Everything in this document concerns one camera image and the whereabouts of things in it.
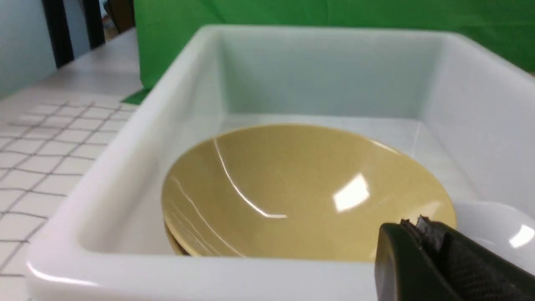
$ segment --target bowl rim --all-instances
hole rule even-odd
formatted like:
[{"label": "bowl rim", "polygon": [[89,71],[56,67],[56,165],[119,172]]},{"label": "bowl rim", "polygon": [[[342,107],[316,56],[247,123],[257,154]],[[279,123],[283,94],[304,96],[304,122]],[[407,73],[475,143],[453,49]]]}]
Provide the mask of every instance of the bowl rim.
[{"label": "bowl rim", "polygon": [[[451,221],[452,225],[449,225],[449,226],[454,228],[454,229],[457,228],[458,221],[457,221],[457,214],[456,214],[456,211],[455,211],[455,207],[453,206],[453,202],[451,200],[451,197],[449,196],[448,192],[446,191],[446,189],[444,188],[442,183],[425,166],[423,166],[420,162],[416,161],[415,159],[413,159],[409,155],[405,154],[404,152],[401,152],[401,151],[399,151],[398,149],[396,149],[394,147],[385,145],[382,142],[376,141],[375,139],[372,139],[370,137],[364,136],[362,134],[358,134],[358,133],[342,130],[342,129],[339,129],[337,127],[323,126],[323,125],[317,125],[317,124],[307,124],[307,123],[257,124],[257,125],[244,126],[244,127],[239,127],[239,128],[236,128],[236,129],[228,130],[228,131],[225,131],[223,133],[219,133],[219,134],[213,135],[210,138],[204,139],[204,140],[194,144],[193,146],[189,147],[185,152],[183,152],[180,156],[178,156],[178,158],[173,162],[173,164],[171,165],[171,167],[169,168],[169,170],[165,174],[164,183],[162,185],[162,196],[160,197],[161,198],[160,202],[162,204],[162,211],[163,211],[162,213],[163,213],[163,216],[164,216],[164,223],[165,223],[166,229],[169,230],[169,233],[170,233],[171,237],[174,238],[174,240],[175,240],[176,244],[179,246],[179,248],[182,248],[184,251],[186,251],[187,254],[191,255],[192,257],[205,257],[205,255],[200,254],[200,252],[196,251],[195,248],[193,248],[189,243],[187,243],[187,241],[184,239],[184,236],[180,233],[180,231],[178,231],[177,228],[174,226],[174,224],[167,219],[166,214],[165,214],[165,210],[163,209],[164,208],[164,198],[163,198],[164,189],[163,188],[165,187],[166,183],[169,181],[169,177],[170,177],[171,171],[173,170],[173,167],[178,163],[180,158],[182,158],[186,153],[198,148],[199,146],[201,146],[203,144],[206,144],[210,140],[216,140],[216,139],[220,139],[220,138],[222,138],[224,136],[235,134],[237,132],[254,130],[254,129],[258,129],[258,128],[285,127],[285,126],[317,128],[317,129],[330,130],[330,131],[334,131],[334,132],[340,132],[340,133],[343,133],[343,134],[352,135],[352,136],[355,136],[358,139],[365,140],[367,142],[372,143],[373,145],[375,145],[377,147],[381,147],[381,148],[383,148],[383,149],[385,149],[385,150],[387,150],[387,151],[389,151],[391,153],[394,153],[394,154],[396,154],[396,155],[398,155],[400,157],[403,157],[404,159],[408,159],[412,163],[420,166],[424,173],[427,173],[431,178],[433,178],[433,179],[435,179],[437,181],[437,183],[439,184],[439,187],[444,192],[444,194],[446,196],[446,198],[445,198],[446,204],[448,205],[448,207],[450,207],[449,209],[453,213],[453,218],[452,218],[452,221]],[[236,255],[237,255],[237,257],[246,257],[246,256],[243,256],[241,254],[236,254]]]}]

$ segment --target wall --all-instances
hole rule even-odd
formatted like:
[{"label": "wall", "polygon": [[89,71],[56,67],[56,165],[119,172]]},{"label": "wall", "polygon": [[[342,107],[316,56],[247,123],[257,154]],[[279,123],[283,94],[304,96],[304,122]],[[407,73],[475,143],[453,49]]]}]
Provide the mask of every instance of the wall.
[{"label": "wall", "polygon": [[0,99],[55,70],[41,0],[0,0]]},{"label": "wall", "polygon": [[74,59],[77,59],[90,50],[82,4],[81,1],[63,0],[63,6],[67,15],[68,32],[71,35],[72,52]]}]

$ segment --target green backdrop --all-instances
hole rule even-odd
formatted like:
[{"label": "green backdrop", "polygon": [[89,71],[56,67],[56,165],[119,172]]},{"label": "green backdrop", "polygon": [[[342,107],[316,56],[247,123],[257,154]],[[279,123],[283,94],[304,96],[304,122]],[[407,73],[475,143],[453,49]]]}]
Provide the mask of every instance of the green backdrop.
[{"label": "green backdrop", "polygon": [[140,103],[201,26],[262,24],[455,31],[535,70],[534,0],[136,0]]}]

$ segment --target white surface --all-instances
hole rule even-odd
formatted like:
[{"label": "white surface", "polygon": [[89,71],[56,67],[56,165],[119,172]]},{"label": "white surface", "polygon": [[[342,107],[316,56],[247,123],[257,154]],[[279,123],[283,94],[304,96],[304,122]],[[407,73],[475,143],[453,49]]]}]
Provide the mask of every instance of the white surface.
[{"label": "white surface", "polygon": [[[459,62],[463,69],[446,72],[445,64]],[[371,134],[383,134],[402,149],[409,149],[406,142],[413,140],[401,137],[410,136],[416,127],[416,146],[418,140],[422,144],[418,159],[427,160],[426,166],[437,166],[431,171],[443,176],[439,180],[445,186],[452,181],[453,189],[468,193],[454,196],[455,202],[485,205],[485,199],[477,201],[475,191],[489,191],[487,185],[503,179],[501,163],[485,161],[489,156],[480,154],[480,146],[467,140],[473,137],[454,137],[448,129],[459,127],[488,137],[493,128],[479,127],[478,113],[484,111],[483,116],[501,121],[501,112],[488,114],[485,110],[492,109],[483,108],[482,100],[455,102],[449,98],[455,93],[477,96],[472,89],[480,86],[447,85],[450,78],[460,83],[473,81],[467,74],[482,66],[495,66],[495,72],[485,77],[492,83],[496,80],[493,74],[503,72],[508,87],[517,81],[523,81],[526,90],[535,85],[519,69],[454,34],[205,28],[182,51],[30,248],[28,279],[33,296],[40,301],[376,299],[372,264],[171,256],[156,205],[158,183],[179,154],[221,131],[222,125],[233,126],[229,124],[251,118],[245,114],[255,115],[253,123],[258,122],[257,114],[262,119],[269,117],[266,114],[275,114],[275,118],[304,114],[303,118],[314,116],[310,119],[313,123],[331,116],[338,117],[329,119],[333,122],[346,120],[350,126],[369,127]],[[506,91],[497,85],[487,89],[485,96],[491,98]],[[524,109],[526,116],[535,116],[535,110],[522,105],[528,100],[500,98],[507,99],[509,107]],[[502,106],[500,101],[489,103]],[[457,118],[465,114],[473,119]],[[450,127],[439,128],[434,121]],[[516,133],[525,130],[517,123],[504,129],[516,143],[522,138]],[[496,146],[497,142],[488,144],[485,151],[496,155],[502,150]],[[461,147],[473,148],[461,151]],[[467,164],[476,154],[480,154],[481,167]],[[514,154],[508,161],[510,172],[533,167],[529,159],[523,151]],[[454,172],[440,176],[440,170]],[[481,170],[492,181],[474,178]],[[529,178],[515,179],[523,181],[520,187],[530,183]],[[510,205],[506,190],[493,201]],[[522,198],[515,204],[528,200],[532,191],[521,190],[518,195]],[[532,203],[521,204],[524,212],[535,212]]]},{"label": "white surface", "polygon": [[[26,127],[10,126],[7,123],[35,125],[43,117],[24,113],[51,112],[50,109],[53,108],[50,106],[41,106],[44,102],[57,104],[74,101],[76,104],[78,101],[81,106],[61,109],[57,112],[61,117],[53,116],[48,118],[43,126],[29,131],[25,136],[31,139],[50,138],[52,134],[57,133],[59,130],[48,127],[65,126],[84,110],[85,104],[89,103],[89,101],[98,103],[99,107],[113,110],[121,99],[140,88],[136,35],[135,31],[129,31],[103,47],[86,54],[80,60],[74,61],[58,73],[51,75],[36,85],[0,101],[0,133],[14,137],[21,135]],[[116,117],[119,120],[108,121],[101,127],[101,132],[118,131],[128,118],[125,114],[129,115],[130,113],[118,112]],[[73,128],[78,130],[80,128],[90,130],[94,129],[95,126],[94,120],[85,119],[77,119],[72,125]],[[0,138],[0,149],[10,141],[12,141],[12,138]],[[11,144],[4,151],[0,151],[0,168],[12,167],[27,157],[25,154],[13,153],[13,151],[32,152],[43,143],[44,141],[42,140],[19,140]],[[30,177],[35,172],[48,172],[50,168],[62,160],[62,157],[58,157],[58,155],[67,154],[76,147],[77,144],[48,141],[38,151],[37,156],[27,160],[19,166],[19,169],[32,171],[30,173],[25,172],[25,176],[30,175]],[[72,187],[80,179],[81,175],[86,172],[88,165],[92,164],[104,149],[105,145],[79,146],[74,150],[72,156],[64,159],[56,170],[57,174],[70,175],[68,180],[60,179],[58,185],[48,182],[48,184],[52,185],[48,186],[48,189],[61,192]],[[0,177],[5,173],[6,170],[0,170]],[[25,180],[26,177],[23,177],[22,181],[15,181],[13,184],[16,185],[15,187],[21,188],[21,185],[26,183]],[[35,239],[35,236],[33,236],[34,230],[40,229],[42,222],[51,217],[65,199],[61,195],[44,195],[29,192],[17,200],[23,193],[24,191],[22,190],[0,191],[0,215],[6,216],[6,219],[2,218],[0,221],[1,301],[28,301],[26,279],[23,276],[27,246]],[[25,234],[30,236],[28,236],[27,240],[21,242],[25,238]]]},{"label": "white surface", "polygon": [[[76,155],[77,151],[97,146],[90,145],[92,137],[105,134],[113,138],[120,127],[112,130],[106,126],[124,123],[135,108],[119,103],[60,102],[35,106],[8,126],[0,125],[0,283],[24,283],[28,246],[108,142],[98,142],[98,152],[82,156]],[[64,109],[79,113],[58,117],[65,116]],[[94,110],[104,114],[96,119],[91,113]],[[91,123],[83,131],[72,130],[83,122]],[[80,133],[65,135],[76,131]],[[68,147],[42,153],[53,144]],[[0,300],[27,301],[26,288],[0,285]]]},{"label": "white surface", "polygon": [[0,124],[43,102],[117,103],[141,88],[136,31],[131,30],[0,101]]},{"label": "white surface", "polygon": [[500,203],[457,203],[458,230],[535,275],[535,221]]},{"label": "white surface", "polygon": [[41,0],[0,1],[0,43],[0,100],[56,71]]}]

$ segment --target grout line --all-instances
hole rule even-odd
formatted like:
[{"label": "grout line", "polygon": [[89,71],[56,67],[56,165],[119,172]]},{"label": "grout line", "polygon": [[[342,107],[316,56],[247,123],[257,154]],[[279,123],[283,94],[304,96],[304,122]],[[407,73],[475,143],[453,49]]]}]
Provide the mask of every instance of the grout line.
[{"label": "grout line", "polygon": [[[27,234],[27,236],[23,239],[23,240],[17,240],[17,239],[0,239],[0,243],[5,243],[5,242],[8,242],[8,243],[18,243],[18,245],[15,247],[15,249],[10,253],[10,255],[5,258],[5,260],[0,264],[0,277],[25,277],[24,275],[22,274],[2,274],[1,271],[3,269],[5,269],[5,267],[11,262],[11,260],[17,255],[17,253],[21,250],[21,248],[24,246],[24,244],[26,243],[29,243],[29,240],[30,238],[32,238],[47,222],[48,220],[48,217],[46,216],[42,216],[42,215],[37,215],[37,214],[32,214],[32,213],[26,213],[26,212],[18,212],[18,211],[11,211],[12,208],[14,208],[18,202],[20,202],[26,195],[28,195],[29,193],[36,193],[36,194],[42,194],[42,195],[52,195],[52,196],[58,196],[58,197],[66,197],[66,195],[64,194],[59,194],[59,193],[49,193],[49,192],[40,192],[40,191],[35,191],[34,189],[37,188],[39,185],[41,185],[49,176],[51,175],[60,175],[60,176],[83,176],[82,174],[55,174],[55,170],[59,168],[59,166],[69,157],[71,158],[76,158],[76,159],[83,159],[83,160],[95,160],[95,158],[91,158],[91,157],[84,157],[84,156],[75,156],[75,155],[72,155],[74,152],[76,152],[81,146],[83,145],[95,145],[95,146],[107,146],[108,143],[91,143],[91,142],[87,142],[89,139],[91,139],[93,137],[93,135],[95,133],[99,133],[99,132],[102,132],[102,133],[117,133],[118,131],[112,131],[112,130],[101,130],[101,128],[106,124],[106,122],[108,121],[128,121],[129,118],[116,118],[114,119],[113,117],[117,115],[117,113],[119,112],[130,112],[130,113],[134,113],[135,112],[135,108],[133,110],[125,110],[124,109],[124,106],[122,104],[120,104],[119,106],[117,106],[116,108],[107,108],[107,107],[100,107],[98,105],[95,105],[95,103],[90,103],[90,104],[85,104],[85,105],[81,105],[81,106],[75,106],[69,102],[67,103],[62,103],[62,104],[45,104],[46,106],[55,106],[57,107],[56,110],[54,110],[52,113],[50,114],[46,114],[46,115],[40,115],[40,114],[26,114],[26,115],[34,115],[34,116],[43,116],[43,119],[41,121],[39,121],[38,123],[34,124],[34,125],[18,125],[18,124],[8,124],[8,125],[11,125],[11,126],[27,126],[28,129],[24,130],[19,136],[17,137],[0,137],[0,138],[9,138],[11,139],[11,141],[9,141],[8,143],[6,143],[2,148],[0,148],[0,153],[16,153],[16,154],[21,154],[21,155],[25,155],[26,157],[19,161],[17,164],[13,165],[12,167],[10,168],[0,168],[0,170],[7,170],[7,172],[2,176],[0,177],[0,181],[2,179],[4,179],[11,171],[13,170],[18,170],[18,171],[23,171],[23,172],[31,172],[31,173],[35,173],[35,174],[43,174],[44,176],[37,182],[35,183],[32,187],[30,187],[29,189],[22,189],[22,188],[18,188],[18,187],[13,187],[13,188],[8,188],[8,187],[0,187],[0,191],[22,191],[23,193],[17,197],[17,199],[11,204],[9,205],[9,207],[6,209],[6,211],[3,211],[3,212],[0,212],[0,221],[1,219],[7,215],[7,214],[19,214],[19,215],[26,215],[26,216],[31,216],[31,217],[36,217],[36,218],[40,218],[40,219],[43,219],[43,222],[41,222],[37,227],[35,227],[30,233]],[[69,107],[69,108],[84,108],[83,110],[81,110],[81,112],[76,115],[76,116],[65,116],[65,117],[70,117],[70,118],[73,118],[69,123],[67,123],[67,125],[65,127],[49,127],[49,126],[43,126],[43,123],[46,122],[46,120],[50,117],[62,117],[61,114],[57,114],[60,110],[62,110],[63,108],[65,107]],[[83,115],[89,111],[91,108],[97,108],[97,109],[105,109],[105,110],[110,110],[110,113],[108,114],[108,116],[104,119],[101,119],[101,118],[89,118],[89,117],[83,117]],[[80,120],[80,119],[90,119],[90,120],[99,120],[101,121],[101,123],[93,130],[87,130],[87,129],[75,129],[75,128],[70,128],[70,125],[72,125],[75,121],[77,120]],[[42,128],[42,129],[58,129],[60,131],[58,131],[58,133],[52,135],[51,138],[49,139],[32,139],[32,138],[27,138],[25,137],[25,135],[27,135],[28,133],[30,133],[30,131],[32,131],[33,129],[36,129],[36,128]],[[61,133],[65,132],[66,130],[73,130],[73,131],[87,131],[89,132],[89,134],[87,135],[87,137],[85,137],[81,142],[74,142],[74,141],[65,141],[65,140],[57,140],[55,139],[56,137],[58,137]],[[33,153],[24,153],[24,152],[19,152],[19,151],[16,151],[16,150],[7,150],[6,148],[9,147],[10,145],[12,145],[13,143],[15,143],[16,141],[18,140],[29,140],[29,141],[43,141],[44,143],[41,144],[39,146],[38,149],[36,149],[36,151],[34,151]],[[45,145],[51,141],[54,141],[54,142],[59,142],[59,143],[66,143],[66,144],[76,144],[75,147],[73,147],[69,152],[67,152],[67,154],[64,154],[64,155],[46,155],[46,154],[37,154],[37,152],[41,151]],[[32,171],[32,170],[26,170],[26,169],[21,169],[21,168],[18,168],[19,166],[21,166],[22,164],[24,164],[25,162],[27,162],[31,157],[59,157],[60,160],[59,162],[50,170],[50,172],[40,172],[40,171]]]},{"label": "grout line", "polygon": [[[49,115],[45,116],[40,122],[36,123],[35,125],[29,126],[28,129],[27,129],[26,131],[22,132],[22,134],[20,134],[18,137],[19,137],[19,138],[20,138],[20,137],[24,137],[25,135],[27,135],[28,133],[30,133],[32,130],[34,130],[35,128],[39,127],[41,124],[45,123],[45,122],[48,120],[48,118],[50,118],[50,117],[53,116],[53,114],[54,114],[55,112],[59,112],[61,109],[63,109],[63,105],[59,106],[58,109],[56,109],[56,110],[52,113],[52,115],[49,114]],[[15,138],[15,139],[11,140],[10,142],[6,143],[4,146],[2,146],[2,148],[0,148],[0,151],[5,150],[8,146],[10,146],[10,145],[12,145],[13,143],[15,143],[15,141],[18,141],[18,139]],[[45,142],[45,143],[43,143],[42,145],[40,145],[39,148],[38,148],[36,151],[34,151],[34,153],[40,151],[46,144],[47,144],[47,142]],[[15,164],[14,166],[12,166],[12,167],[19,167],[19,166],[21,166],[22,164],[26,163],[26,161],[28,161],[30,158],[31,158],[31,155],[30,155],[30,156],[27,156],[27,157],[24,158],[24,159],[22,159],[21,161],[19,161],[18,163],[16,163],[16,164]],[[1,182],[3,179],[5,179],[9,174],[10,174],[9,172],[6,172],[4,175],[2,175],[2,176],[0,177],[0,182]]]},{"label": "grout line", "polygon": [[[25,152],[20,152],[18,150],[3,150],[0,152],[0,154],[2,153],[5,153],[5,154],[20,154],[20,155],[33,155],[34,157],[63,157],[63,156],[66,156],[66,155],[51,155],[51,154],[31,154],[31,153],[25,153]],[[91,158],[91,157],[84,157],[84,156],[74,156],[74,155],[69,155],[68,157],[70,158],[74,158],[74,159],[84,159],[84,160],[91,160],[91,161],[94,161],[95,158]]]},{"label": "grout line", "polygon": [[0,239],[0,243],[27,243],[27,240],[23,239]]},{"label": "grout line", "polygon": [[[81,112],[80,114],[83,114],[85,113],[87,110],[89,110],[91,108],[91,104],[83,111]],[[81,143],[79,143],[77,146],[75,146],[72,150],[70,150],[66,155],[71,155],[73,152],[75,152],[80,146],[84,145],[86,143],[87,140],[89,140],[95,133],[97,133],[100,128],[102,126],[104,126],[104,124],[109,121],[115,114],[117,114],[117,112],[120,110],[120,107],[116,110],[116,111],[113,111],[111,112],[108,117],[104,120],[101,121],[100,125],[97,126],[92,132],[91,134],[87,135],[87,137],[85,137]],[[53,174],[54,171],[59,168],[59,166],[63,163],[63,161],[67,158],[67,156],[63,156],[59,162],[50,170],[50,173]],[[49,177],[49,175],[45,175],[41,180],[39,180],[37,183],[35,183],[31,188],[31,189],[34,189],[36,187],[38,187],[39,185],[41,185],[41,183],[43,183],[47,178]],[[21,194],[11,205],[9,205],[9,207],[7,208],[7,210],[5,212],[2,212],[2,214],[0,215],[0,221],[2,220],[2,218],[6,215],[6,212],[9,212],[13,207],[15,207],[18,202],[20,202],[20,200],[22,200],[26,195],[28,194],[27,191],[25,191],[23,194]],[[44,224],[46,223],[46,221],[44,221],[43,223],[40,224],[40,227],[42,227]],[[9,262],[11,261],[11,259],[13,259],[13,257],[17,254],[17,252],[22,248],[24,244],[23,243],[20,243],[14,250],[13,252],[8,256],[8,258],[6,260],[4,260],[4,262],[0,265],[0,273],[1,271],[5,268],[5,266],[7,264],[9,264]]]},{"label": "grout line", "polygon": [[7,170],[7,171],[23,171],[27,172],[29,174],[38,174],[38,175],[48,175],[48,176],[73,176],[73,177],[81,177],[83,174],[58,174],[58,173],[50,173],[45,171],[37,171],[37,170],[28,170],[23,168],[12,168],[12,167],[0,167],[0,170]]},{"label": "grout line", "polygon": [[[24,241],[27,242],[30,240],[30,238],[32,236],[34,236],[45,224],[47,223],[47,221],[43,221],[42,223],[40,223],[39,225],[37,225],[37,227],[35,227],[35,229],[33,229],[32,231],[30,231],[30,233],[28,233],[28,235],[26,235],[26,237],[24,238]],[[11,259],[13,259],[13,257],[15,257],[15,255],[17,255],[17,253],[20,251],[20,249],[24,246],[25,242],[22,242],[22,243],[19,243],[15,249],[13,251],[11,251],[11,253],[7,256],[7,258],[2,262],[2,264],[0,264],[0,273],[4,270],[4,268],[9,264],[9,262],[11,261]]]},{"label": "grout line", "polygon": [[0,277],[22,277],[22,278],[24,278],[24,275],[22,275],[22,274],[2,274],[2,273],[0,273]]},{"label": "grout line", "polygon": [[44,220],[47,220],[47,219],[48,219],[48,217],[46,217],[46,216],[38,215],[38,214],[33,214],[33,213],[28,213],[28,212],[20,212],[20,211],[0,211],[0,213],[2,213],[2,214],[26,215],[26,216],[31,216],[31,217],[37,217],[38,219],[44,219]]},{"label": "grout line", "polygon": [[[85,112],[87,112],[90,108],[91,108],[91,104],[88,105],[84,110],[82,110],[82,112],[80,112],[79,115],[82,116],[82,115],[85,114]],[[73,124],[76,120],[77,120],[77,118],[74,117],[74,118],[72,119],[72,121],[71,121],[70,123],[67,124],[66,127],[69,127],[69,126],[70,126],[71,124]],[[62,131],[59,131],[58,133],[56,133],[55,135],[52,136],[52,139],[55,138],[55,137],[57,137],[57,136],[59,136],[59,135],[61,135],[61,133],[62,133]],[[91,136],[92,136],[92,134],[89,134],[85,139],[88,139],[88,138],[91,137]],[[40,150],[41,150],[47,143],[48,143],[48,142],[43,143],[37,150],[34,151],[34,153],[39,152],[39,151],[40,151]],[[70,150],[67,154],[70,155],[73,151],[75,151],[75,150],[77,149],[77,147],[79,147],[79,145],[76,146],[76,147],[74,147],[74,148],[73,148],[72,150]],[[16,167],[19,167],[22,163],[28,161],[29,158],[31,158],[31,157],[32,157],[32,155],[26,157],[24,160],[22,160],[22,161],[20,161],[19,163],[15,164],[14,167],[15,167],[15,168],[16,168]],[[62,158],[59,160],[59,162],[58,162],[58,163],[51,169],[51,172],[53,173],[53,172],[54,172],[54,171],[55,171],[55,170],[56,170],[56,169],[63,163],[63,161],[64,161],[65,159],[66,159],[65,157],[62,157]],[[2,178],[0,178],[0,182],[1,182],[1,181],[5,178],[5,176],[8,175],[9,173],[10,173],[10,172],[6,172],[6,173],[4,174],[4,176],[2,176]],[[30,187],[28,190],[33,190],[33,189],[37,188],[37,187],[38,187],[39,185],[41,185],[41,184],[42,184],[48,177],[49,177],[48,175],[45,175],[45,176],[42,177],[39,181],[37,181],[37,183],[35,183],[34,185],[32,185],[32,187]],[[7,207],[6,211],[9,211],[9,210],[11,210],[14,206],[16,206],[17,203],[18,203],[21,199],[23,199],[27,194],[28,194],[28,192],[25,191],[23,194],[21,194],[19,197],[17,197],[16,200],[13,201],[13,203],[11,203],[11,205],[9,205],[9,206]],[[0,214],[0,221],[3,219],[4,216],[5,216],[4,214]]]},{"label": "grout line", "polygon": [[53,192],[44,192],[44,191],[37,191],[33,189],[24,189],[24,188],[16,188],[16,187],[0,187],[0,191],[23,191],[26,193],[35,193],[35,194],[42,194],[42,195],[51,195],[53,197],[66,197],[66,194],[61,193],[53,193]]},{"label": "grout line", "polygon": [[[58,143],[64,143],[64,144],[80,144],[80,142],[76,142],[76,141],[68,141],[68,140],[59,140],[59,139],[56,139],[55,137],[59,136],[60,134],[62,134],[63,132],[59,132],[57,134],[54,134],[52,137],[53,138],[26,138],[26,137],[11,137],[11,136],[0,136],[0,138],[12,138],[13,141],[43,141],[43,142],[46,142],[46,143],[49,143],[49,142],[58,142]],[[84,143],[85,145],[93,145],[93,146],[106,146],[107,144],[106,143],[95,143],[95,142],[86,142]]]},{"label": "grout line", "polygon": [[[86,103],[80,103],[80,105],[78,106],[75,103],[69,102],[65,107],[80,109],[80,108],[84,108],[84,107],[86,107],[86,106],[88,106],[90,104],[91,104],[90,102],[86,102]],[[57,106],[59,106],[59,104],[57,104],[57,103],[49,103],[49,102],[41,103],[40,105],[41,106],[49,106],[49,107],[57,107]],[[133,110],[125,110],[122,103],[118,103],[117,106],[113,106],[113,107],[99,106],[98,104],[93,103],[93,108],[110,110],[110,111],[117,111],[117,112],[135,112],[135,108],[133,108]]]},{"label": "grout line", "polygon": [[[8,123],[7,124],[8,126],[14,126],[14,127],[27,127],[27,126],[32,126],[30,124],[17,124],[17,123]],[[45,130],[69,130],[69,131],[80,131],[80,132],[91,132],[92,129],[83,129],[81,127],[68,127],[68,128],[64,128],[64,127],[61,127],[61,126],[49,126],[49,125],[46,125],[46,126],[39,126],[39,129],[45,129]],[[119,131],[117,130],[100,130],[99,131],[100,133],[117,133]]]},{"label": "grout line", "polygon": [[[46,116],[45,114],[31,113],[31,112],[30,113],[26,113],[25,115],[28,115],[28,116]],[[73,115],[66,115],[66,114],[56,114],[56,115],[54,115],[54,117],[69,117],[69,118],[72,118],[74,116]],[[102,120],[102,118],[98,118],[98,117],[80,117],[78,119],[80,119],[80,120]],[[126,121],[128,121],[128,118],[112,118],[109,121],[124,121],[124,122],[126,122]]]}]

